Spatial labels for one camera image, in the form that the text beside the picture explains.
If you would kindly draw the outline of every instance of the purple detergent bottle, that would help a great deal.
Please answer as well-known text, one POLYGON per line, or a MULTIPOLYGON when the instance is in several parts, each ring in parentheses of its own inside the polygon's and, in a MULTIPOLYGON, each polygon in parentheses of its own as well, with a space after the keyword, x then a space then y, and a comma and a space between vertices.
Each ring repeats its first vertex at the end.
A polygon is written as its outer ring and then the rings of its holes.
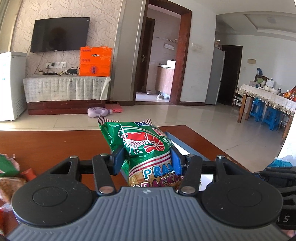
POLYGON ((96 118, 98 117, 100 114, 102 116, 107 116, 109 114, 112 114, 113 111, 112 110, 108 110, 106 108, 101 108, 101 107, 93 107, 93 108, 89 108, 87 110, 87 114, 90 118, 96 118))

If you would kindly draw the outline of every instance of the table leg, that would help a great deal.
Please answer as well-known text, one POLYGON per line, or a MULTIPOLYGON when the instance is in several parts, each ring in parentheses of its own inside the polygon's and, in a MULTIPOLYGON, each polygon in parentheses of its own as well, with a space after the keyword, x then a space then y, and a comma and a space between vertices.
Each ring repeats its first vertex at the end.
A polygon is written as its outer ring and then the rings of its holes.
POLYGON ((237 119, 238 123, 242 122, 242 116, 244 114, 244 107, 246 105, 246 100, 247 100, 247 95, 244 95, 243 98, 242 98, 242 106, 241 106, 241 108, 239 110, 239 118, 237 119))
POLYGON ((249 120, 251 109, 252 109, 252 105, 253 105, 253 101, 254 101, 254 97, 251 97, 251 101, 250 101, 250 104, 249 104, 249 107, 248 107, 248 112, 247 112, 247 115, 246 115, 246 121, 249 120))
POLYGON ((284 142, 285 142, 285 140, 287 138, 287 135, 289 133, 289 130, 290 130, 290 127, 291 127, 291 124, 292 124, 292 121, 293 121, 293 117, 294 116, 290 116, 290 118, 289 118, 289 121, 288 121, 287 126, 285 128, 285 131, 284 131, 283 136, 281 138, 281 145, 284 144, 284 142))

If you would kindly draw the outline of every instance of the prawn cracker bag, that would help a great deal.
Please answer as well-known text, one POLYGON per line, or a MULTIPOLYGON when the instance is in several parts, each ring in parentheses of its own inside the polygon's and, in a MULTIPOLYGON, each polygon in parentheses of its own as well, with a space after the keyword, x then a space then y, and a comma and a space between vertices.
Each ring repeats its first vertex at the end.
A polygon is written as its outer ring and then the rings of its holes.
POLYGON ((112 151, 125 149, 122 170, 131 187, 178 187, 183 177, 175 174, 170 157, 171 140, 150 119, 115 122, 99 116, 98 123, 112 151))

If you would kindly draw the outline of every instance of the black circular motor housing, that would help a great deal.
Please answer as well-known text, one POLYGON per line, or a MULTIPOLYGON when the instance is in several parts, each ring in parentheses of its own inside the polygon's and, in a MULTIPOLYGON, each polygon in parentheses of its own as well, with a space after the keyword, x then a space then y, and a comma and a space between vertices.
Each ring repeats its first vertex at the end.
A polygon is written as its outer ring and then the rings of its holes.
POLYGON ((74 174, 45 172, 13 195, 12 208, 21 223, 52 227, 77 220, 92 202, 92 192, 74 174))
POLYGON ((280 215, 281 193, 253 175, 227 175, 202 194, 204 208, 218 221, 239 228, 260 227, 280 215))

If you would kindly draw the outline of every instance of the blue plastic stool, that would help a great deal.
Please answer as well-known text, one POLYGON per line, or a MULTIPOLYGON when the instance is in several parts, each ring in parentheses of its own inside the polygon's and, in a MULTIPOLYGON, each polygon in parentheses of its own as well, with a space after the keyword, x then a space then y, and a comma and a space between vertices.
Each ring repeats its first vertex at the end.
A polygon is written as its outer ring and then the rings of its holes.
POLYGON ((281 117, 281 112, 269 106, 267 107, 267 110, 265 112, 265 115, 261 124, 263 123, 269 124, 269 129, 273 131, 276 127, 278 127, 280 117, 281 117))
POLYGON ((263 109, 264 109, 264 102, 259 99, 255 99, 252 104, 252 110, 250 112, 250 115, 255 117, 256 122, 260 121, 262 117, 263 109))

